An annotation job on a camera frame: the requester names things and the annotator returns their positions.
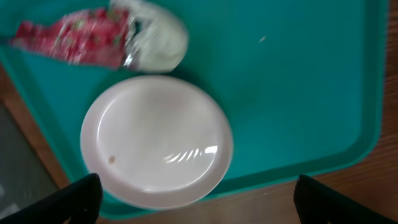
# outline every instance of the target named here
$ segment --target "table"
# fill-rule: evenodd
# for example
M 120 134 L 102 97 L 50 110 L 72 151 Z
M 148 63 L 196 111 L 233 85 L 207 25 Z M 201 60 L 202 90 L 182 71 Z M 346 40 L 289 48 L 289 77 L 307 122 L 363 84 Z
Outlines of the table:
M 390 0 L 387 67 L 381 138 L 359 164 L 315 177 L 364 206 L 398 221 L 398 0 Z M 68 185 L 43 135 L 23 101 L 0 70 L 0 99 L 13 115 L 59 187 Z M 158 212 L 132 220 L 98 223 L 300 223 L 293 203 L 295 182 L 200 202 L 178 210 Z

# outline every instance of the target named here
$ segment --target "red plastic package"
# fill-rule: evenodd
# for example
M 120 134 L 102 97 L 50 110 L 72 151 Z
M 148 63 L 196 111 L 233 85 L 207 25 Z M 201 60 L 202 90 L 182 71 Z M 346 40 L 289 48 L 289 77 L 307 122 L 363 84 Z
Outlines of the red plastic package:
M 125 58 L 129 11 L 105 8 L 63 16 L 50 27 L 24 21 L 11 45 L 72 64 L 119 68 Z

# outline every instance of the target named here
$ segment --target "round plate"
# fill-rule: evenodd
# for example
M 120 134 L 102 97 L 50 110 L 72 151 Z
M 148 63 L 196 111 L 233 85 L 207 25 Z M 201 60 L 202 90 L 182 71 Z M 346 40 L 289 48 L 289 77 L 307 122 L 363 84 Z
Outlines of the round plate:
M 102 93 L 80 133 L 83 160 L 111 195 L 151 209 L 177 208 L 213 190 L 233 139 L 220 107 L 170 77 L 130 78 Z

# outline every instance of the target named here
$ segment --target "green plastic tray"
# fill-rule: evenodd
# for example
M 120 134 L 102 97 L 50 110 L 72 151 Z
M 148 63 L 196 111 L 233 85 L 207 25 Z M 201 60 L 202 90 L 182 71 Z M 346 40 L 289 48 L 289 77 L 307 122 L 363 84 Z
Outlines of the green plastic tray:
M 190 45 L 171 73 L 209 93 L 234 134 L 225 178 L 206 198 L 357 163 L 380 132 L 386 0 L 158 0 L 187 26 Z M 0 34 L 23 19 L 50 24 L 93 0 L 0 0 Z M 88 173 L 80 127 L 105 89 L 137 75 L 68 66 L 2 46 L 0 59 L 71 181 Z M 149 211 L 106 194 L 101 215 Z

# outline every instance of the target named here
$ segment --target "wood grain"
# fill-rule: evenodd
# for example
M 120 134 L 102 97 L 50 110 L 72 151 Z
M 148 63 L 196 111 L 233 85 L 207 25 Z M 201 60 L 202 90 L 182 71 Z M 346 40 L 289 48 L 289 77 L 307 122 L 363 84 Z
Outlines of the wood grain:
M 398 0 L 391 0 L 381 138 L 358 165 L 316 177 L 368 208 L 398 221 Z M 16 90 L 0 72 L 0 94 L 59 187 L 68 184 Z M 299 223 L 293 182 L 158 212 L 133 220 L 98 223 Z

